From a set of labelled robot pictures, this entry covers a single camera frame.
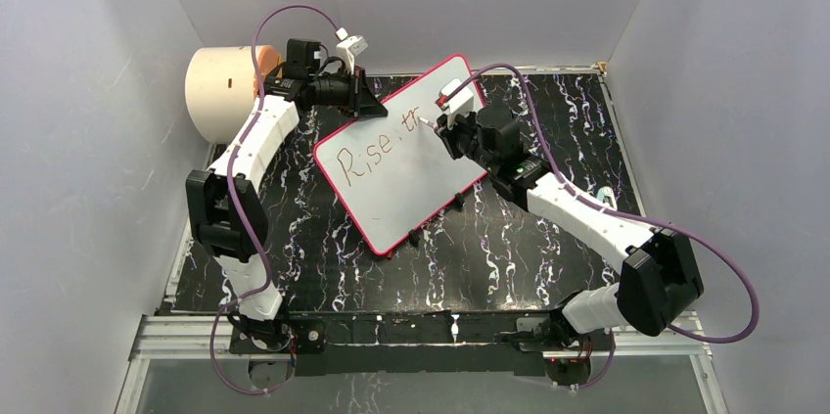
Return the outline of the pink framed whiteboard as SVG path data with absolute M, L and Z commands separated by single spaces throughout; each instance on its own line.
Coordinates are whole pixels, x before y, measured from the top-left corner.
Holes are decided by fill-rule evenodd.
M 453 160 L 418 120 L 436 121 L 439 90 L 471 73 L 467 59 L 455 54 L 386 97 L 387 117 L 352 121 L 314 147 L 316 163 L 373 253 L 401 244 L 456 193 L 485 177 L 473 161 Z

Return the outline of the white whiteboard marker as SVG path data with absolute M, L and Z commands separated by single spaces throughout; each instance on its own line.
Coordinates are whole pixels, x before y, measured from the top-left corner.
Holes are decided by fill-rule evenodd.
M 428 126 L 428 127 L 432 128 L 432 129 L 435 129 L 435 128 L 437 128 L 437 127 L 438 127 L 438 125 L 437 125 L 434 121 L 429 120 L 429 119 L 427 119 L 427 118 L 425 118 L 425 117 L 420 117 L 420 116 L 419 116 L 419 117 L 418 117 L 418 120 L 419 120 L 419 122 L 420 122 L 420 123 L 422 123 L 422 124 L 424 124 L 424 125 L 426 125 L 426 126 Z

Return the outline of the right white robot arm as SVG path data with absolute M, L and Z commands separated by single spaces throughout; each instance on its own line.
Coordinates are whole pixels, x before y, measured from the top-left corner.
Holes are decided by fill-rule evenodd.
M 528 151 L 508 109 L 478 111 L 444 104 L 434 131 L 450 156 L 482 167 L 496 193 L 545 218 L 588 245 L 618 272 L 617 284 L 570 294 L 539 328 L 506 342 L 546 342 L 578 348 L 590 333 L 631 326 L 655 337 L 704 292 L 690 240 L 665 227 L 624 219 Z

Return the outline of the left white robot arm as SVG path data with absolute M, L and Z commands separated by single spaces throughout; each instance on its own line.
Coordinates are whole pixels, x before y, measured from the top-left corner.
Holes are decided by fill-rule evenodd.
M 367 46 L 342 33 L 332 56 L 305 39 L 289 40 L 285 56 L 269 45 L 202 48 L 187 68 L 189 115 L 205 139 L 226 148 L 185 181 L 190 229 L 229 280 L 233 298 L 222 314 L 260 349 L 280 351 L 296 336 L 263 247 L 262 178 L 300 114 L 316 106 L 350 119 L 387 116 L 355 62 Z

